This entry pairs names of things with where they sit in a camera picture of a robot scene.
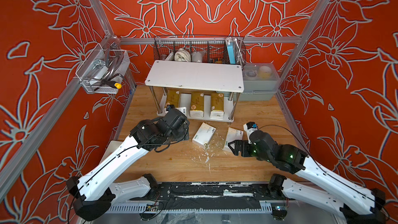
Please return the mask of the gold tissue pack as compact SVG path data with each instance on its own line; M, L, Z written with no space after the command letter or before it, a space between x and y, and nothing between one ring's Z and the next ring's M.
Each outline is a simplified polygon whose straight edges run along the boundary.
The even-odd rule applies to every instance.
M167 91L166 103L165 107L169 105L174 105L175 108L178 108L180 105L180 91L177 89L169 89Z
M192 118L203 118L204 117L204 93L203 92L193 92L191 94L190 116Z
M222 93L211 94L210 117L220 119L224 117L224 95Z

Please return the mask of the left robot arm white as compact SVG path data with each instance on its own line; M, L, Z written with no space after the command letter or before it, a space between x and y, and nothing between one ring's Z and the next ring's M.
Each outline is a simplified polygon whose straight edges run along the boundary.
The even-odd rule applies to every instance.
M113 205L133 198L158 196L158 183L151 174L117 183L115 180L133 163L159 147L189 138L189 120L180 110L172 108L165 116L140 121L115 151L84 176L66 181L73 197L72 207L81 219L90 222L104 215Z

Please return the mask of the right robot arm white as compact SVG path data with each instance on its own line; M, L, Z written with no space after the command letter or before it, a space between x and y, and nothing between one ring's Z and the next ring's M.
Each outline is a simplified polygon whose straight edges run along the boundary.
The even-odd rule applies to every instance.
M312 188L283 175L273 174L268 191L275 197L306 202L332 213L348 224L385 224L385 193L368 189L320 165L307 152L289 144L278 144L261 130L250 133L247 141L234 140L228 147L236 156L254 157L277 169L316 185Z

